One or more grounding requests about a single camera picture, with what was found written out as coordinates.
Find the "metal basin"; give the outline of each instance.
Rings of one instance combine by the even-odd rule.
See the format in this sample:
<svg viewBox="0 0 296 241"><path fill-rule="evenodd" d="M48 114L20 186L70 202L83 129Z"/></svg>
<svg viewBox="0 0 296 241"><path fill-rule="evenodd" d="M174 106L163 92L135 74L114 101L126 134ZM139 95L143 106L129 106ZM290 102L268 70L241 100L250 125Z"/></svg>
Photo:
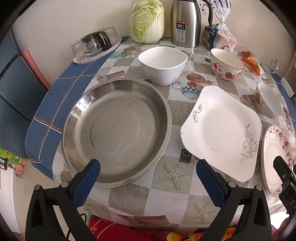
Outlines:
<svg viewBox="0 0 296 241"><path fill-rule="evenodd" d="M161 158L172 130L167 100L143 80L113 79L86 92L66 120L64 158L74 173L95 158L96 187L129 184Z"/></svg>

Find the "blue gripper pad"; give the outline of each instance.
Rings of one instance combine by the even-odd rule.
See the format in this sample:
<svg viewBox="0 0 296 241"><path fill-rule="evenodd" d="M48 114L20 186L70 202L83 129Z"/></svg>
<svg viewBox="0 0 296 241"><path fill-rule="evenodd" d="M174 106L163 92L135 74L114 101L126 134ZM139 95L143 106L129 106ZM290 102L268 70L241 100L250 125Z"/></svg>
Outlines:
<svg viewBox="0 0 296 241"><path fill-rule="evenodd" d="M89 169L87 170L86 174L82 177L80 183L77 185L77 187L73 191L72 204L74 208L83 206L85 200L87 199L92 187L94 186L101 172L101 165L98 160L95 160L90 167L88 167L87 165L84 168L84 170L86 168L89 168Z"/></svg>
<svg viewBox="0 0 296 241"><path fill-rule="evenodd" d="M223 208L225 205L225 192L221 188L221 186L219 185L218 181L215 179L213 174L210 172L210 170L206 167L206 165L201 160L198 161L196 164L196 174L198 175L204 188L209 194L213 204L216 207Z"/></svg>

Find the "screw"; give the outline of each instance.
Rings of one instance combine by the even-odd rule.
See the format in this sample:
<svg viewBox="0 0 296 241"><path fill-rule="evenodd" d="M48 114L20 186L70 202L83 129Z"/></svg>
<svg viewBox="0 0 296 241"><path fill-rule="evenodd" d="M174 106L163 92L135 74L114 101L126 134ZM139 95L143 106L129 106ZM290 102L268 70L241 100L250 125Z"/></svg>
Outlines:
<svg viewBox="0 0 296 241"><path fill-rule="evenodd" d="M68 185L69 185L69 182L67 181L62 182L61 184L62 188L66 188Z"/></svg>
<svg viewBox="0 0 296 241"><path fill-rule="evenodd" d="M36 191L39 190L40 188L41 188L41 186L39 184L34 186L34 190L36 190Z"/></svg>
<svg viewBox="0 0 296 241"><path fill-rule="evenodd" d="M261 191L262 190L262 187L260 185L256 185L256 189Z"/></svg>
<svg viewBox="0 0 296 241"><path fill-rule="evenodd" d="M234 188L237 184L235 182L233 182L233 181L230 181L228 183L228 185L231 186L232 188Z"/></svg>

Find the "tile floor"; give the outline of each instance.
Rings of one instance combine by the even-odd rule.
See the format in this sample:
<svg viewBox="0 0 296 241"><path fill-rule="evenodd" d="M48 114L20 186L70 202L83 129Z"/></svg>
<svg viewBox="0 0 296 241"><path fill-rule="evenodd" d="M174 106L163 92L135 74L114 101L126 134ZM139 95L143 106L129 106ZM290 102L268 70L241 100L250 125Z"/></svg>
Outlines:
<svg viewBox="0 0 296 241"><path fill-rule="evenodd" d="M21 178L14 177L13 179L13 196L15 205L15 214L17 218L17 224L19 226L20 235L17 238L20 241L25 241L25 227L28 213L28 207L30 204L31 196L33 193L34 186L40 184L44 189L55 187L54 181L42 174L39 170L32 166L30 161L26 161L25 170ZM68 226L62 216L59 207L54 207L57 214L57 218L61 225L63 232L68 232ZM78 208L79 213L86 213L83 208Z"/></svg>

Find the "strawberry bowl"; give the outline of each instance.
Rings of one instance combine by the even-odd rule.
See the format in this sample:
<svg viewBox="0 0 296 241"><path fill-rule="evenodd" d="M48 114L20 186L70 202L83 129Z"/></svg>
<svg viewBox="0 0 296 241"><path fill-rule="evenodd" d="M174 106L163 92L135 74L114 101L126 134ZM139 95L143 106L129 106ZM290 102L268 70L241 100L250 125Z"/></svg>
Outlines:
<svg viewBox="0 0 296 241"><path fill-rule="evenodd" d="M213 72L224 80L233 80L244 70L243 62L223 49L211 49L210 59Z"/></svg>

